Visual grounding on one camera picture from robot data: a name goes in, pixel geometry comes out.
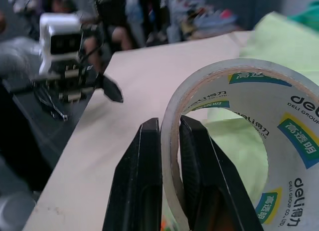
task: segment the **blue and yellow label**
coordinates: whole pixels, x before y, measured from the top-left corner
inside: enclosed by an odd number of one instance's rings
[[[286,113],[278,128],[296,148],[306,169],[319,162],[319,139],[300,120]]]
[[[203,108],[230,108],[228,100],[215,100],[214,102],[201,104],[195,108],[192,108],[192,111],[199,110]]]
[[[228,76],[229,84],[244,83],[244,82],[262,82],[262,83],[274,83],[278,85],[285,85],[291,87],[292,85],[276,78],[265,76],[262,73],[245,72],[236,73]]]
[[[263,193],[256,207],[256,214],[261,224],[271,224],[280,207],[282,188]]]

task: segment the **wooden table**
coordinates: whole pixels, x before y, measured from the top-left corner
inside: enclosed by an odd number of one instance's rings
[[[227,34],[115,53],[106,73],[122,88],[124,104],[94,93],[24,230],[102,230],[115,167],[138,127],[152,117],[162,121],[188,76],[239,50]],[[206,117],[205,110],[195,116]]]

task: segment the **roll of tape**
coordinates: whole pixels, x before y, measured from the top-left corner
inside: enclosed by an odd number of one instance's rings
[[[161,127],[163,184],[180,230],[189,227],[177,162],[179,119],[207,107],[247,117],[263,139],[268,178],[254,206],[264,230],[319,230],[319,87],[293,70],[255,59],[198,70],[167,106]]]

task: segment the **white wall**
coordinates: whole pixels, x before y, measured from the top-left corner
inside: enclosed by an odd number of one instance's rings
[[[307,5],[314,0],[283,0],[282,13],[284,15],[295,15],[307,8]]]

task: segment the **white robot part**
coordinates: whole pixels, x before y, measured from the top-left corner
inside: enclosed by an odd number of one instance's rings
[[[48,74],[52,62],[78,60],[82,42],[79,17],[75,14],[45,13],[40,17],[40,75]]]

